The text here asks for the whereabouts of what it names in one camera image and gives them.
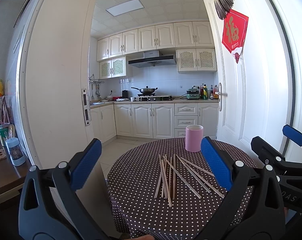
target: round table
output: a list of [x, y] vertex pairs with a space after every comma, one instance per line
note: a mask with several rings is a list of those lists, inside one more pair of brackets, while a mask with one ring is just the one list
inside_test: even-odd
[[[247, 166], [256, 167], [254, 161], [237, 147], [214, 142], [233, 160], [242, 160]], [[118, 232], [128, 233], [132, 238], [151, 234], [161, 240], [193, 239], [210, 220], [222, 198], [214, 191], [208, 193], [202, 188], [177, 158], [177, 171], [202, 198], [198, 199], [178, 176], [172, 207], [167, 199], [154, 198], [160, 174], [159, 154], [166, 154], [168, 160], [177, 154], [211, 172], [201, 152], [188, 152], [184, 146], [185, 138], [153, 141], [129, 150], [114, 163], [108, 174], [108, 189]], [[213, 176], [197, 168], [194, 170], [225, 195], [225, 188], [220, 187]], [[233, 224], [240, 222], [251, 191], [252, 187], [248, 187]]]

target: desk drawer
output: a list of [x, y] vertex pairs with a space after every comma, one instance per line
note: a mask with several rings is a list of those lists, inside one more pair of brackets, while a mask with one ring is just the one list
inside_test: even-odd
[[175, 128], [185, 128], [188, 125], [198, 124], [197, 116], [175, 116]]
[[184, 138], [185, 137], [185, 128], [176, 128], [174, 129], [174, 137], [175, 138]]
[[176, 103], [174, 104], [174, 115], [198, 116], [198, 103]]

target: gas stove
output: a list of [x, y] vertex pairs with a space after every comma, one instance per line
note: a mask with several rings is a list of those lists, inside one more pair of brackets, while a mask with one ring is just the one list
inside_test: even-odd
[[173, 100], [174, 98], [172, 98], [171, 95], [151, 95], [151, 96], [140, 96], [137, 97], [137, 101], [170, 101]]

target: range hood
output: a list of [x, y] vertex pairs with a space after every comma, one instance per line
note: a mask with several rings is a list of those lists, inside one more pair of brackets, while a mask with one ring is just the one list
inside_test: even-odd
[[144, 58], [129, 60], [128, 64], [135, 67], [176, 65], [176, 57], [175, 55], [160, 56], [158, 50], [152, 50], [144, 52]]

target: blue gripper pad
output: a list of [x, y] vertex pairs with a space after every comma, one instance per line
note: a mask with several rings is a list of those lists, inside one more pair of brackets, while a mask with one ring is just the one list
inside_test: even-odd
[[231, 170], [224, 163], [216, 149], [212, 146], [207, 138], [203, 138], [201, 142], [201, 152], [206, 162], [210, 166], [217, 182], [221, 187], [229, 191], [233, 185]]
[[70, 187], [73, 191], [81, 189], [102, 153], [101, 142], [94, 139], [84, 150], [84, 155], [71, 173]]
[[295, 142], [298, 146], [302, 146], [302, 133], [288, 124], [283, 126], [283, 135]]

